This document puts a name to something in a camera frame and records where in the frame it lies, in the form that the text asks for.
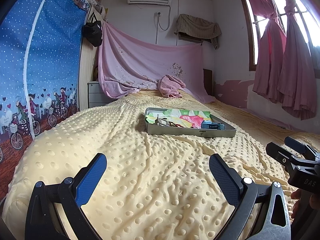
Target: wooden headboard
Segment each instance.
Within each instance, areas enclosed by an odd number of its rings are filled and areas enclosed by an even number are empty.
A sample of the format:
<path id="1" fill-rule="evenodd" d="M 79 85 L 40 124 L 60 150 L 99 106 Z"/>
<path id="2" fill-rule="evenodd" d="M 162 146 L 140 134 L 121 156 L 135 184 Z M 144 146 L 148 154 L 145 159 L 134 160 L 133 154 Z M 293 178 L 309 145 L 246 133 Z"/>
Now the wooden headboard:
<path id="1" fill-rule="evenodd" d="M 207 91 L 209 96 L 212 96 L 212 82 L 213 76 L 212 76 L 212 70 L 209 69 L 203 69 L 203 83 L 204 83 L 204 88 Z"/>
<path id="2" fill-rule="evenodd" d="M 92 13 L 95 14 L 98 21 L 103 21 L 102 16 L 97 10 L 91 6 L 87 17 L 90 17 Z M 86 38 L 83 38 L 81 44 L 80 54 L 80 71 L 79 71 L 79 85 L 78 85 L 78 102 L 80 111 L 88 109 L 88 82 L 92 81 L 93 70 L 96 64 L 96 52 L 95 48 Z"/>

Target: fabric wardrobe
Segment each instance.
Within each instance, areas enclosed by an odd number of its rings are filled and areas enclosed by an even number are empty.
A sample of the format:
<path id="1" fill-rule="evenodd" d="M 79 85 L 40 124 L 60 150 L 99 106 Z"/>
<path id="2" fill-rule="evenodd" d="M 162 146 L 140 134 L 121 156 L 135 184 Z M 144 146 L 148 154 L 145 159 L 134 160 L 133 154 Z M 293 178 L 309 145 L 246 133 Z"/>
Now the fabric wardrobe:
<path id="1" fill-rule="evenodd" d="M 0 199 L 33 139 L 77 111 L 86 0 L 18 0 L 0 25 Z"/>

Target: blue gripper pad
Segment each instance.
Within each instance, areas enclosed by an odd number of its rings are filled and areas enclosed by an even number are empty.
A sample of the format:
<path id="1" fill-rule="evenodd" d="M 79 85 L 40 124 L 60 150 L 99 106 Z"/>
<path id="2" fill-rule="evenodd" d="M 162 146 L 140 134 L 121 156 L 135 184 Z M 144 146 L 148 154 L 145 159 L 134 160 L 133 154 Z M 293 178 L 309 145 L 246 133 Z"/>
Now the blue gripper pad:
<path id="1" fill-rule="evenodd" d="M 94 192 L 99 180 L 107 168 L 107 158 L 104 154 L 99 156 L 94 163 L 89 163 L 89 170 L 77 186 L 76 203 L 78 207 L 87 204 L 92 193 Z"/>
<path id="2" fill-rule="evenodd" d="M 284 139 L 284 144 L 290 147 L 292 150 L 296 151 L 297 153 L 300 153 L 302 155 L 305 155 L 306 153 L 306 146 L 295 139 L 292 139 L 291 137 L 287 137 Z"/>
<path id="3" fill-rule="evenodd" d="M 243 190 L 241 177 L 234 169 L 229 168 L 218 154 L 211 155 L 209 168 L 228 203 L 237 207 Z"/>

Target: bed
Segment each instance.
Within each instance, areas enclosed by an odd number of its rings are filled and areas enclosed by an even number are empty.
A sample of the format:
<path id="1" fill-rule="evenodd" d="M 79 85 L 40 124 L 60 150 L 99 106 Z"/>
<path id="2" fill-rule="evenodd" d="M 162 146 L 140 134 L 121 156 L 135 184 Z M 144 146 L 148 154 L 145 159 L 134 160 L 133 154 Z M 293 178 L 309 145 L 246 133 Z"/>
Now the bed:
<path id="1" fill-rule="evenodd" d="M 183 98 L 162 98 L 158 91 L 140 91 L 116 102 L 79 112 L 40 134 L 24 153 L 4 203 L 2 217 L 18 240 L 24 236 L 34 184 L 60 183 L 104 153 L 108 167 L 84 213 L 103 239 L 212 239 L 233 212 L 208 167 L 219 153 L 242 176 L 256 183 L 279 181 L 289 213 L 295 188 L 282 166 L 265 153 L 268 142 L 283 144 L 286 136 L 320 150 L 319 136 L 296 133 L 263 121 L 219 101 L 201 104 Z M 237 129 L 234 138 L 152 136 L 146 133 L 147 107 L 211 111 Z M 76 239 L 59 206 L 62 222 Z M 251 228 L 257 207 L 242 238 Z"/>

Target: black bag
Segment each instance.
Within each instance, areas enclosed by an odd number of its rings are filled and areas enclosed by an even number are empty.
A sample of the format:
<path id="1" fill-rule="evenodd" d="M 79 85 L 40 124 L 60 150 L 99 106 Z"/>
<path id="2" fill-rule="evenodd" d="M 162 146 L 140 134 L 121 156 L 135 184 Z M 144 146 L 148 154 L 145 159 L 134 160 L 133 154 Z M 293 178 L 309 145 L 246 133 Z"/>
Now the black bag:
<path id="1" fill-rule="evenodd" d="M 91 22 L 87 22 L 82 29 L 82 35 L 94 46 L 99 47 L 102 44 L 102 23 L 98 21 L 94 13 L 90 17 Z"/>

